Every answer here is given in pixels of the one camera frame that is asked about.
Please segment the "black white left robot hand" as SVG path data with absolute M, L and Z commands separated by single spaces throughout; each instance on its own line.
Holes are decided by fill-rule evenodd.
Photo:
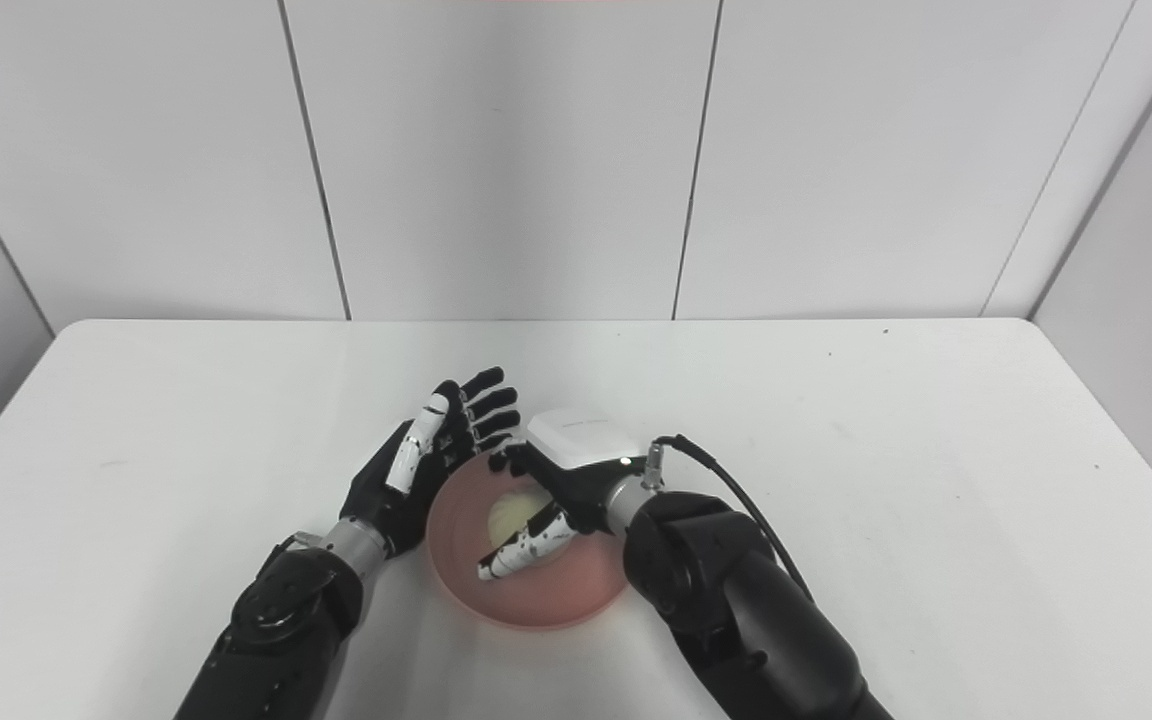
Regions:
M 340 518 L 376 530 L 388 559 L 419 546 L 445 482 L 511 439 L 521 423 L 517 401 L 500 366 L 467 382 L 440 382 L 353 478 Z

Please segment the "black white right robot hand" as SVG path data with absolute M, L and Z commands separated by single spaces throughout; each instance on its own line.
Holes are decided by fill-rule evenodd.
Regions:
M 479 561 L 477 577 L 505 579 L 577 536 L 626 536 L 659 492 L 646 483 L 646 460 L 644 446 L 602 415 L 577 409 L 536 415 L 522 437 L 492 452 L 488 468 L 530 477 L 550 501 Z

